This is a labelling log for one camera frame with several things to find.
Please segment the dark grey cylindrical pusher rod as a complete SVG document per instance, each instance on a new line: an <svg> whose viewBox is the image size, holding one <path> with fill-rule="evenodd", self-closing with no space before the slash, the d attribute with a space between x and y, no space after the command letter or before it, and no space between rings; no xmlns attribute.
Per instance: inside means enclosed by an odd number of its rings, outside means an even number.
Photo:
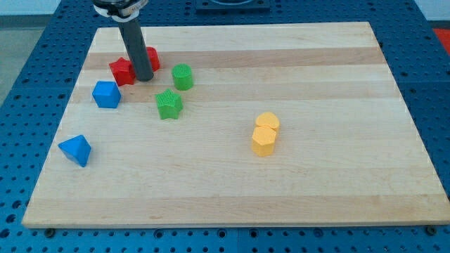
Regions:
<svg viewBox="0 0 450 253"><path fill-rule="evenodd" d="M154 73L138 19L120 22L118 27L136 78L141 82L150 81Z"/></svg>

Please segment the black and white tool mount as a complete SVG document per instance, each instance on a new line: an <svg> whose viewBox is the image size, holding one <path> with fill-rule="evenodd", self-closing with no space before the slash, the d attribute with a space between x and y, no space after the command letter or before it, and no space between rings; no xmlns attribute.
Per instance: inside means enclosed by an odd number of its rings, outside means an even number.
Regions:
<svg viewBox="0 0 450 253"><path fill-rule="evenodd" d="M116 22L129 22L139 16L148 0L92 0L95 11Z"/></svg>

